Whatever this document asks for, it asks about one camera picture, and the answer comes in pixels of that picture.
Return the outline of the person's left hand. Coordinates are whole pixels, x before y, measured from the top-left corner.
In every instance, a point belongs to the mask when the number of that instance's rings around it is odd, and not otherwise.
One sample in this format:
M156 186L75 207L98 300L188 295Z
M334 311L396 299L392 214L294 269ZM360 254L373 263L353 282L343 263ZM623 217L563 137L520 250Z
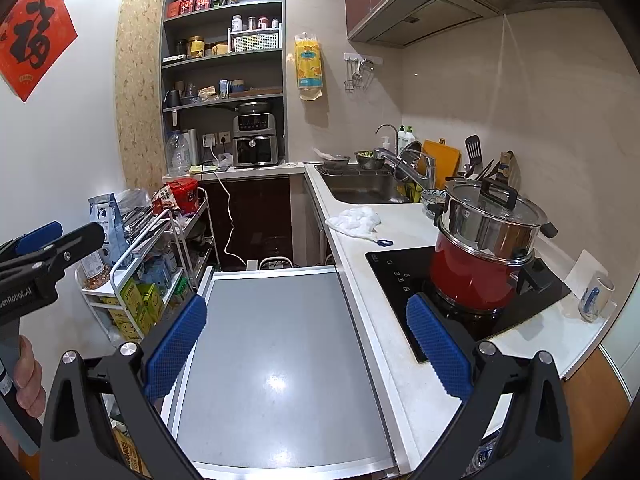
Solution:
M40 417L46 408L46 393L41 385L42 368L32 352L32 344L20 336L20 355L14 366L18 405L32 418Z

